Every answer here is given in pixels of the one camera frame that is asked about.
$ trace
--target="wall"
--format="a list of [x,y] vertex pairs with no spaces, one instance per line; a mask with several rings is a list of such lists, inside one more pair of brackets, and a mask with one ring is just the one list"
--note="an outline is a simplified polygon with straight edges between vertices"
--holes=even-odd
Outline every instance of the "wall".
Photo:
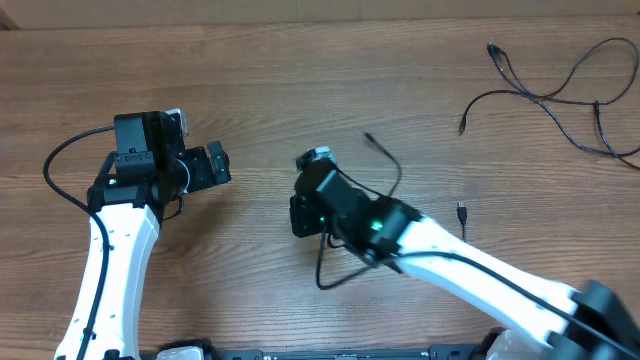
[[252,22],[628,15],[640,0],[0,0],[0,24],[64,29]]

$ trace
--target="wooden table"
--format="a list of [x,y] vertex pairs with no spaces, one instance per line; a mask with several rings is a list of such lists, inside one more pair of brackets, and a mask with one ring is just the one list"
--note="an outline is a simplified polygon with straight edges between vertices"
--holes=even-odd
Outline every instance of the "wooden table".
[[[0,32],[0,358],[51,359],[82,279],[88,217],[47,187],[45,157],[115,114],[174,107],[189,115],[188,145],[222,141],[234,178],[188,196],[165,224],[147,271],[143,349],[193,337],[226,349],[407,348],[478,341],[496,325],[388,269],[316,289],[318,240],[290,231],[293,159],[326,144],[351,175],[387,189],[393,165],[363,131],[402,162],[400,198],[454,234],[465,201],[473,245],[575,287],[600,280],[640,319],[640,173],[576,149],[524,99],[481,101],[458,136],[474,96],[507,88],[489,40],[543,92],[610,36],[640,42],[640,17]],[[610,48],[564,97],[622,89],[631,55]],[[551,107],[599,145],[590,108]],[[640,88],[603,122],[614,146],[636,146]],[[84,198],[113,149],[109,133],[72,145],[53,163],[55,181]],[[361,265],[343,251],[327,257],[327,279]]]

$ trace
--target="tabletop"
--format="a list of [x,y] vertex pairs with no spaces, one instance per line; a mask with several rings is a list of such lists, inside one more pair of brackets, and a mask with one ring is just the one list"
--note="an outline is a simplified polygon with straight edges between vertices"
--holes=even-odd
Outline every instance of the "tabletop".
[[[146,274],[142,349],[197,337],[222,349],[410,348],[480,341],[496,326],[386,268],[315,287],[319,240],[290,229],[294,158],[328,145],[346,172],[386,190],[395,168],[365,131],[402,163],[397,197],[456,236],[464,201],[472,245],[576,288],[604,282],[640,319],[640,173],[580,151],[522,98],[481,100],[458,135],[471,99],[508,88],[488,41],[544,92],[612,36],[640,42],[640,17],[0,32],[0,358],[53,358],[84,271],[88,216],[48,188],[46,156],[116,114],[176,107],[189,117],[187,146],[220,140],[233,180],[189,195],[164,224]],[[607,45],[563,97],[611,98],[632,64],[629,48]],[[638,145],[638,86],[603,109],[617,149]],[[577,140],[603,148],[591,108],[550,107]],[[114,149],[112,133],[73,144],[52,176],[84,199]],[[329,251],[323,276],[361,265]]]

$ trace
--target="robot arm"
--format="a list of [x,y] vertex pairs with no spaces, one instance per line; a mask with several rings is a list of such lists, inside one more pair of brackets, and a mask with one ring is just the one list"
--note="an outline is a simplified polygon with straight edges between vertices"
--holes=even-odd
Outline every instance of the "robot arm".
[[[117,115],[117,151],[107,156],[88,191],[88,208],[104,224],[110,250],[103,257],[98,224],[91,237],[78,302],[56,360],[139,360],[138,318],[144,277],[162,226],[164,208],[184,194],[231,180],[229,158],[219,142],[186,149],[186,118],[179,109]],[[115,165],[115,174],[109,174]],[[106,271],[102,296],[96,289]],[[99,301],[92,332],[89,314]],[[187,349],[193,354],[197,349]]]
[[400,200],[372,201],[347,182],[328,148],[297,162],[295,235],[323,231],[369,266],[436,284],[515,331],[551,359],[639,359],[640,331],[618,297],[591,282],[583,292],[518,270],[457,239]]

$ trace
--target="wood grain surface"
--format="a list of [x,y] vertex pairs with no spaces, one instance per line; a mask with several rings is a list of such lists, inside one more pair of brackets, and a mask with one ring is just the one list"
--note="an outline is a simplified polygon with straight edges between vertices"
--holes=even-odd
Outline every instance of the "wood grain surface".
[[[496,323],[449,293],[387,269],[321,292],[318,240],[290,231],[293,159],[329,145],[377,189],[402,162],[397,195],[519,268],[580,287],[612,287],[640,319],[640,173],[572,146],[506,88],[486,52],[505,49],[535,91],[557,87],[596,42],[640,42],[640,17],[191,26],[0,33],[0,358],[51,359],[70,321],[88,249],[88,217],[42,178],[49,152],[115,114],[182,108],[187,145],[220,140],[230,184],[190,195],[167,222],[147,271],[143,349],[209,337],[219,348],[313,350],[478,341]],[[565,98],[605,100],[630,75],[629,49],[607,46]],[[551,105],[576,139],[599,146],[592,110]],[[640,89],[603,110],[618,149],[640,139]],[[54,180],[83,198],[113,134],[72,145]],[[325,276],[361,264],[327,255]]]

